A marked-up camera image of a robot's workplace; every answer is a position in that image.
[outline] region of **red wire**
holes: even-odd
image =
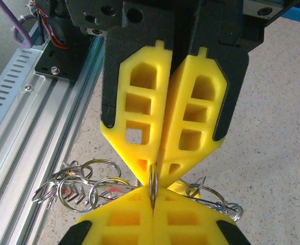
[[[54,31],[53,31],[53,28],[52,28],[52,26],[51,26],[51,24],[50,24],[50,21],[49,21],[49,19],[48,19],[48,17],[47,17],[47,15],[36,5],[36,4],[32,4],[33,6],[35,6],[37,9],[38,9],[38,11],[43,15],[43,17],[42,17],[42,23],[43,23],[43,25],[44,25],[44,27],[45,27],[45,30],[47,31],[47,33],[48,33],[48,35],[49,35],[49,38],[50,38],[50,40],[51,40],[51,42],[54,44],[54,46],[56,46],[56,47],[59,47],[59,48],[62,48],[62,49],[64,49],[64,50],[68,50],[69,48],[68,47],[65,47],[64,46],[64,43],[63,42],[61,42],[58,38],[57,38],[57,36],[55,35],[55,33],[54,33]],[[50,29],[51,29],[51,31],[49,31],[49,28],[48,28],[48,26],[47,26],[47,23],[46,23],[46,21],[48,21],[48,23],[49,23],[49,27],[50,27]],[[54,39],[52,38],[52,34],[53,34],[53,37],[55,38],[55,40],[60,44],[60,45],[58,45],[55,41],[54,41]]]
[[[61,48],[61,49],[63,49],[63,50],[68,50],[68,49],[69,49],[68,47],[60,46],[60,45],[58,45],[58,44],[55,42],[55,40],[53,39],[53,37],[52,37],[52,35],[51,35],[50,31],[49,31],[49,28],[48,28],[48,26],[47,26],[47,24],[46,24],[44,18],[42,18],[42,23],[43,23],[44,28],[45,28],[46,32],[48,33],[49,38],[50,38],[51,42],[53,43],[53,45],[56,46],[56,47],[58,47],[58,48]]]

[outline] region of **bolt head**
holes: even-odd
[[[95,34],[95,35],[101,35],[102,32],[100,30],[96,30],[96,29],[93,29],[92,32]]]
[[[31,91],[32,89],[33,89],[33,86],[30,84],[25,86],[26,91]]]
[[[60,70],[59,70],[58,67],[52,66],[52,67],[51,67],[51,73],[52,73],[53,75],[58,75],[58,74],[60,73]]]

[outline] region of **metal ring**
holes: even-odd
[[[187,186],[189,186],[190,184],[189,184],[189,182],[187,182],[187,181],[185,181],[185,180],[183,180],[183,179],[178,179],[181,183],[183,183],[183,184],[185,184],[185,185],[187,185]]]
[[[153,185],[153,169],[152,165],[150,165],[149,169],[149,197],[152,195],[152,185]]]
[[[227,203],[226,204],[226,213],[232,218],[235,222],[237,222],[244,214],[244,209],[241,205],[237,203]]]
[[[55,184],[59,184],[67,175],[69,175],[69,173],[74,173],[80,171],[82,165],[75,165],[75,166],[70,166],[70,167],[66,167],[62,170],[60,170],[59,172],[51,175],[48,178],[48,181],[53,181]],[[90,178],[93,175],[93,169],[89,166],[87,166],[87,169],[89,170],[89,173],[85,176],[85,178]]]
[[[159,175],[158,175],[158,171],[155,171],[155,175],[154,175],[154,184],[155,184],[155,198],[158,196],[158,191],[159,191]]]
[[[187,188],[186,188],[186,194],[187,196],[189,196],[190,198],[193,198],[194,200],[203,200],[203,199],[198,199],[198,198],[194,198],[194,197],[191,197],[190,196],[190,188],[198,188],[200,186],[200,184],[196,184],[196,183],[193,183],[193,184],[190,184]],[[213,195],[215,195],[217,198],[220,199],[221,201],[221,204],[214,204],[214,207],[212,207],[213,209],[217,210],[217,211],[221,211],[225,208],[226,204],[227,204],[227,201],[225,200],[225,198],[219,193],[217,192],[216,190],[206,186],[206,185],[203,185],[202,188],[203,190],[206,190],[210,193],[212,193]]]
[[[105,159],[94,159],[94,160],[90,160],[90,161],[84,163],[84,164],[81,166],[81,168],[80,168],[80,178],[81,178],[81,180],[82,180],[85,184],[89,184],[89,181],[90,181],[90,180],[89,180],[89,177],[83,175],[83,171],[84,171],[84,169],[85,169],[86,167],[90,167],[90,165],[91,165],[91,164],[94,164],[94,163],[105,163],[105,164],[108,164],[108,165],[114,167],[114,168],[117,170],[117,172],[118,172],[118,177],[119,177],[119,178],[121,177],[121,169],[120,169],[120,167],[119,167],[116,163],[114,163],[114,162],[112,162],[112,161],[110,161],[110,160],[105,160]]]
[[[33,195],[33,197],[32,197],[32,202],[34,202],[34,203],[36,203],[36,202],[37,202],[37,203],[42,203],[42,202],[44,202],[46,199],[48,199],[50,196],[52,196],[53,191],[54,191],[54,189],[55,189],[55,186],[52,186],[52,187],[50,188],[50,190],[48,190],[45,194],[41,195],[39,198],[36,198],[37,195],[38,195],[40,192],[46,190],[47,187],[48,187],[50,184],[51,184],[51,183],[49,183],[49,182],[43,183],[43,184],[35,191],[35,193],[34,193],[34,195]]]
[[[198,194],[198,193],[201,191],[202,187],[204,186],[206,176],[205,176],[205,177],[202,177],[202,178],[200,178],[200,179],[198,179],[198,181],[195,182],[196,184],[198,184],[198,182],[199,182],[201,179],[203,179],[203,181],[201,182],[201,184],[199,185],[199,187],[197,187],[197,188],[195,189],[195,191],[194,191],[192,194],[190,193],[190,191],[186,191],[186,194],[187,194],[187,195],[189,195],[190,197],[193,198],[193,197],[195,197],[196,194]]]
[[[62,188],[63,188],[63,185],[64,183],[67,181],[67,180],[73,180],[73,181],[76,181],[76,183],[82,183],[81,179],[80,179],[80,176],[67,176],[65,177],[58,185],[58,188],[57,188],[57,196],[58,196],[58,199],[60,200],[60,202],[63,204],[63,206],[65,206],[67,209],[69,209],[70,211],[72,212],[75,212],[75,213],[86,213],[86,212],[90,212],[92,210],[92,206],[90,206],[89,208],[85,209],[85,210],[78,210],[76,208],[73,208],[72,206],[70,206],[66,201],[65,199],[63,198],[63,195],[62,195]]]
[[[107,204],[107,203],[110,202],[110,200],[107,200],[107,199],[111,199],[112,192],[111,192],[111,191],[104,191],[104,192],[102,192],[99,196],[102,197],[102,198],[104,198],[104,199],[106,199],[106,200],[104,201],[104,203],[100,204],[100,205],[98,206],[98,208],[100,208],[100,207],[102,207],[102,206],[104,206],[105,204]]]
[[[77,160],[73,160],[73,161],[69,164],[69,167],[76,166],[76,165],[78,165],[78,161],[77,161]]]
[[[56,199],[57,199],[57,195],[51,196],[51,198],[48,201],[46,210],[50,210],[51,209],[52,205],[56,202]]]
[[[103,179],[97,181],[91,187],[91,189],[89,190],[89,193],[88,193],[88,200],[89,200],[89,203],[90,203],[92,209],[97,209],[97,203],[99,201],[99,193],[98,193],[97,187],[99,187],[100,184],[105,183],[107,181],[120,182],[125,185],[129,185],[128,181],[126,181],[120,177],[106,177],[106,178],[103,178]]]

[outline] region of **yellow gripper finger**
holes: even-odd
[[[172,51],[157,40],[155,47],[145,46],[120,64],[116,120],[109,129],[101,123],[101,132],[147,186],[149,167],[156,164],[161,141]],[[130,130],[142,134],[142,142],[128,142]]]
[[[249,244],[224,214],[167,189],[157,194],[154,211],[141,187],[82,216],[59,245]]]
[[[223,143],[213,134],[227,81],[206,52],[188,55],[170,80],[172,52],[160,40],[120,65],[116,123],[101,131],[144,186],[149,166],[167,188]],[[128,142],[130,129],[141,132],[140,144]]]

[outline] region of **key ring pile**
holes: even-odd
[[[93,169],[90,165],[94,163],[107,164],[113,167],[117,171],[117,175],[101,178],[97,181],[91,180]],[[191,184],[182,179],[179,182],[188,186],[185,197],[215,209],[229,216],[234,221],[238,221],[242,217],[244,213],[243,208],[236,203],[228,203],[219,192],[204,185],[205,177]],[[47,208],[50,209],[57,199],[59,199],[62,205],[68,210],[77,213],[86,213],[102,207],[117,199],[119,195],[126,194],[136,188],[139,188],[139,186],[130,185],[128,181],[121,178],[121,169],[112,161],[94,159],[82,165],[79,165],[77,161],[73,161],[68,167],[49,176],[46,182],[35,191],[32,201],[40,204],[48,200]],[[220,201],[211,202],[196,198],[195,196],[201,191],[210,192]],[[84,209],[74,207],[80,205],[82,202]]]

